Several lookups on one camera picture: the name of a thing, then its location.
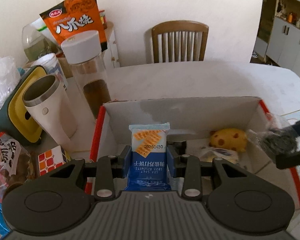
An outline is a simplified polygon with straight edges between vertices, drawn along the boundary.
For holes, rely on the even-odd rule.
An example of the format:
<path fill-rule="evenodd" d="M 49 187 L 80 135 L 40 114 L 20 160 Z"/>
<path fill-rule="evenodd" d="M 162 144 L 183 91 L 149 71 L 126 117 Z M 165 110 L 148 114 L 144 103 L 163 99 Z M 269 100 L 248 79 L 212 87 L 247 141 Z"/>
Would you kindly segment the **yellow spotted plush toy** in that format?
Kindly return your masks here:
<path fill-rule="evenodd" d="M 247 150 L 248 139 L 245 131 L 225 128 L 210 133 L 209 146 L 243 153 Z"/>

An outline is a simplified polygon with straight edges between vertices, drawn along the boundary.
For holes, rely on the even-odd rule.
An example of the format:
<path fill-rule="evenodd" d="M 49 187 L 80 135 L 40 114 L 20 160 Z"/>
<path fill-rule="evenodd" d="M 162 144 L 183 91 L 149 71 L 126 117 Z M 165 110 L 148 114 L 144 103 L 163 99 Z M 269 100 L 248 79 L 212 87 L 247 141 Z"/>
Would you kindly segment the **orange snack bag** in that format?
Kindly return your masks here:
<path fill-rule="evenodd" d="M 96 30 L 99 33 L 101 49 L 107 49 L 107 38 L 97 0 L 64 0 L 40 13 L 40 17 L 58 45 L 75 34 Z"/>

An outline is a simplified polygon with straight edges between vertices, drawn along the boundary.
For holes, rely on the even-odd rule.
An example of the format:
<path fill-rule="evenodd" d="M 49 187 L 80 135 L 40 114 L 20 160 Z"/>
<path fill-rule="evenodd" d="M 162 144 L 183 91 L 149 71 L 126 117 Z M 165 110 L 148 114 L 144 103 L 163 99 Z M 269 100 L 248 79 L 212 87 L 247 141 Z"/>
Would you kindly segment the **white printed can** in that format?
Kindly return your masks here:
<path fill-rule="evenodd" d="M 66 90 L 68 88 L 68 82 L 61 68 L 61 65 L 54 53 L 46 54 L 31 64 L 32 66 L 44 67 L 47 74 L 55 74 L 58 80 L 63 83 L 63 87 Z"/>

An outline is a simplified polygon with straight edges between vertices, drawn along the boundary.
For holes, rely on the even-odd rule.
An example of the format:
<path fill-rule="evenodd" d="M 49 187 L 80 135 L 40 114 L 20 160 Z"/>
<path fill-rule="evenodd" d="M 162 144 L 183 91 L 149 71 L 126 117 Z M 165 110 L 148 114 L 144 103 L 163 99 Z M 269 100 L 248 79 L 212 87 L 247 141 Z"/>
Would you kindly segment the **white drawer sideboard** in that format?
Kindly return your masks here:
<path fill-rule="evenodd" d="M 113 22 L 110 21 L 107 22 L 107 29 L 105 30 L 105 34 L 107 38 L 107 47 L 108 47 L 107 50 L 102 52 L 105 68 L 106 70 L 119 68 L 121 66 L 120 66 L 120 60 L 117 51 L 117 42 L 116 42 Z M 58 61 L 65 74 L 65 77 L 66 78 L 72 77 L 72 71 L 68 62 L 66 61 L 66 58 L 59 57 Z"/>

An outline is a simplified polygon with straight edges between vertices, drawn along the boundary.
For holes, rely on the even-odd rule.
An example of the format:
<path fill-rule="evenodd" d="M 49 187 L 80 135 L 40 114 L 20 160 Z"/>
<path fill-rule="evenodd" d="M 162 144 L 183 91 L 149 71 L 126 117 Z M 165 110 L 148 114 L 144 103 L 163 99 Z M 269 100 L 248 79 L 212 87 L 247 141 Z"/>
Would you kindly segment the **glass bottle white lid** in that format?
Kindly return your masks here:
<path fill-rule="evenodd" d="M 111 101 L 99 33 L 88 30 L 61 43 L 72 75 L 96 119 L 100 107 Z"/>

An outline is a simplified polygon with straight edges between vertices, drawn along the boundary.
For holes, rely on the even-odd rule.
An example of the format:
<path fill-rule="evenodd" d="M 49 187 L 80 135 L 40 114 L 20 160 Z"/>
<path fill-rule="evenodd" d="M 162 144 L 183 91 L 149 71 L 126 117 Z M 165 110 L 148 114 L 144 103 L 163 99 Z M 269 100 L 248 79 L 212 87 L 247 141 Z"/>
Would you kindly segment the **rubiks cube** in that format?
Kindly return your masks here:
<path fill-rule="evenodd" d="M 56 146 L 38 155 L 38 174 L 43 176 L 70 160 L 68 153 L 61 146 Z"/>

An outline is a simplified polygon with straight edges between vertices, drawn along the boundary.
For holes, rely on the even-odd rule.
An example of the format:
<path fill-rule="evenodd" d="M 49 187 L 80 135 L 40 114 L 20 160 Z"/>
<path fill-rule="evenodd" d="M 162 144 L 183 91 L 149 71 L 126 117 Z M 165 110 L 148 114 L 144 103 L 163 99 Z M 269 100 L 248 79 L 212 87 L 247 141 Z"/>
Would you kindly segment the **wooden chair far side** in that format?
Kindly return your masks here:
<path fill-rule="evenodd" d="M 151 29 L 153 61 L 203 61 L 209 26 L 196 21 L 167 21 Z"/>

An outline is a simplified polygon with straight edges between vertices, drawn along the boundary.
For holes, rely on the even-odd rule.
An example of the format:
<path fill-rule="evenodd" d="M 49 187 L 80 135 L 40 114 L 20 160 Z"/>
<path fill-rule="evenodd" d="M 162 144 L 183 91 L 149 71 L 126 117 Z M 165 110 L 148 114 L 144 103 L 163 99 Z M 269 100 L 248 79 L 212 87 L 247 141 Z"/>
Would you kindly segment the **clear plastic bag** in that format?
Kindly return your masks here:
<path fill-rule="evenodd" d="M 0 57 L 0 109 L 20 81 L 20 73 L 11 56 Z"/>

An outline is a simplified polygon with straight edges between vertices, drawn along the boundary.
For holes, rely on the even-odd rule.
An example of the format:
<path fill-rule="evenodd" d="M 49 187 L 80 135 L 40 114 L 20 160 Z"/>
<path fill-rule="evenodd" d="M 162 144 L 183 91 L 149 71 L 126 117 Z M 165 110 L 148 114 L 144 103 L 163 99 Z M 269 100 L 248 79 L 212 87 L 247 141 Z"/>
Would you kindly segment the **glass fish bowl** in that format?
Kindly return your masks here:
<path fill-rule="evenodd" d="M 21 38 L 24 53 L 30 62 L 49 53 L 58 53 L 57 46 L 30 24 L 23 27 Z"/>

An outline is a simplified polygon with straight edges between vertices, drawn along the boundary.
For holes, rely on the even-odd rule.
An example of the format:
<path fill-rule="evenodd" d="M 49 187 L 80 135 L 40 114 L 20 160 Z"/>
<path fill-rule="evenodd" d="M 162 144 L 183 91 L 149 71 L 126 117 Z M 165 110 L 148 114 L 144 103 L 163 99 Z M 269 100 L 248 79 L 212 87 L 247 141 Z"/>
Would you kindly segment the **red white snack bag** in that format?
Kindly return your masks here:
<path fill-rule="evenodd" d="M 6 189 L 35 178 L 30 154 L 15 139 L 0 133 L 0 202 Z"/>

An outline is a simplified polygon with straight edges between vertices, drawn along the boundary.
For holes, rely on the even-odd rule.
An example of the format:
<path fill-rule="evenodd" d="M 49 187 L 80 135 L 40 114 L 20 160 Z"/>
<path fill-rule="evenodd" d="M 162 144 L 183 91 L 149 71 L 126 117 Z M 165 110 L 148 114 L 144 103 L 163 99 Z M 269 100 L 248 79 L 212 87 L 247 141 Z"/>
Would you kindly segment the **red cardboard box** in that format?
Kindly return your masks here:
<path fill-rule="evenodd" d="M 150 99 L 109 102 L 100 108 L 90 160 L 118 154 L 131 143 L 131 124 L 170 123 L 168 141 L 186 141 L 195 148 L 207 144 L 212 131 L 224 128 L 263 132 L 270 112 L 253 96 Z"/>

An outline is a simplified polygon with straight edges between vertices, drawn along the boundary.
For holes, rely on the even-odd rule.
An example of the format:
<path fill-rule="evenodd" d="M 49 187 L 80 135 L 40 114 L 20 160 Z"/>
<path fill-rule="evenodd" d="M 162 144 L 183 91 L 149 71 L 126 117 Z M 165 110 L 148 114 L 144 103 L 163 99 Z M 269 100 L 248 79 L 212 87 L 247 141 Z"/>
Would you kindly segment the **grey wall cabinet unit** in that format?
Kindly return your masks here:
<path fill-rule="evenodd" d="M 300 0 L 263 0 L 252 58 L 300 77 Z"/>

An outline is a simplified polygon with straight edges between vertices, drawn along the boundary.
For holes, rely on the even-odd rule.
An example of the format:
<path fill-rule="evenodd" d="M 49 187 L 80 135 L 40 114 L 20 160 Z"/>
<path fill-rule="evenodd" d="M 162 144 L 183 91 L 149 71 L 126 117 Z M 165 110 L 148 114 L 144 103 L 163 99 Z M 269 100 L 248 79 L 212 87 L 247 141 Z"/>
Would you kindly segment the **clear bag of pastries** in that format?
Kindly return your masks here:
<path fill-rule="evenodd" d="M 214 158 L 223 158 L 233 164 L 237 164 L 239 161 L 239 155 L 236 151 L 215 147 L 202 149 L 198 158 L 205 162 L 212 162 Z"/>

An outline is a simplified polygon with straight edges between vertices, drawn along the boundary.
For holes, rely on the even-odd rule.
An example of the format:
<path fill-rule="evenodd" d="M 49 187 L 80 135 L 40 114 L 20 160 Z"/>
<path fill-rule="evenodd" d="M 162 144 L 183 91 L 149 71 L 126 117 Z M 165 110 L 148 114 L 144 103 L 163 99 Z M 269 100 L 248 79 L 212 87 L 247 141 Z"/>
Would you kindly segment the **blue cracker packet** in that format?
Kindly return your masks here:
<path fill-rule="evenodd" d="M 170 191 L 167 176 L 167 134 L 170 123 L 129 125 L 132 156 L 126 191 Z"/>

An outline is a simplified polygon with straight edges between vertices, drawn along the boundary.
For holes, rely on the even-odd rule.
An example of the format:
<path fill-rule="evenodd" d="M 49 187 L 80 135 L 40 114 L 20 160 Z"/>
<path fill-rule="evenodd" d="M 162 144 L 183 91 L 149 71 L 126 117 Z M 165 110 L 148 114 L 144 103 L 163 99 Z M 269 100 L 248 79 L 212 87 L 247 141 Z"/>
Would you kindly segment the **green yellow tissue box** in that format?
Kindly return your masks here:
<path fill-rule="evenodd" d="M 40 141 L 42 128 L 24 106 L 23 94 L 28 87 L 46 75 L 44 67 L 31 67 L 19 81 L 12 94 L 0 109 L 0 134 L 6 133 L 23 146 L 36 144 Z"/>

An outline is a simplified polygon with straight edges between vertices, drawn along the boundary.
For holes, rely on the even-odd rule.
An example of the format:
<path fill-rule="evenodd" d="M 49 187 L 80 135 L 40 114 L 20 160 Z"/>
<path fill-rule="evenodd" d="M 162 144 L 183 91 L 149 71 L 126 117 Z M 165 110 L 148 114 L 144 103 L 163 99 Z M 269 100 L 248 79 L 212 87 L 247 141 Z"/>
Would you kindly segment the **white steel tumbler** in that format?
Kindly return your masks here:
<path fill-rule="evenodd" d="M 49 74 L 34 81 L 22 97 L 24 106 L 41 128 L 63 149 L 73 151 L 71 137 L 77 121 L 70 100 L 57 76 Z"/>

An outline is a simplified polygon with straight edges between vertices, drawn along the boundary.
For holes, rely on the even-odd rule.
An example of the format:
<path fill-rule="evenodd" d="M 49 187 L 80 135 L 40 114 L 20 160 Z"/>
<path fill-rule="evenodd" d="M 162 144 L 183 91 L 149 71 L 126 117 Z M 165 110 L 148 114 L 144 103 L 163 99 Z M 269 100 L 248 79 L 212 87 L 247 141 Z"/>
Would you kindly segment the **small dark candy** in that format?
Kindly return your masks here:
<path fill-rule="evenodd" d="M 248 140 L 260 148 L 274 163 L 277 157 L 288 157 L 298 150 L 298 134 L 292 125 L 279 115 L 266 114 L 268 123 L 266 130 L 246 131 Z"/>

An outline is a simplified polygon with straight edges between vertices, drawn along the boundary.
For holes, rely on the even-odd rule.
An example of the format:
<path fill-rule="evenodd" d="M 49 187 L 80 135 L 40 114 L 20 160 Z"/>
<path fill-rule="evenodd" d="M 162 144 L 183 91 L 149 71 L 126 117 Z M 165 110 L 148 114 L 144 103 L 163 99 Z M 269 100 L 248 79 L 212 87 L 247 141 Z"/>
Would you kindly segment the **red sauce jar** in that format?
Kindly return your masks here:
<path fill-rule="evenodd" d="M 103 25 L 104 29 L 107 29 L 108 25 L 107 25 L 107 20 L 106 20 L 106 13 L 105 10 L 100 10 L 99 11 L 99 15 L 100 15 L 100 19 Z"/>

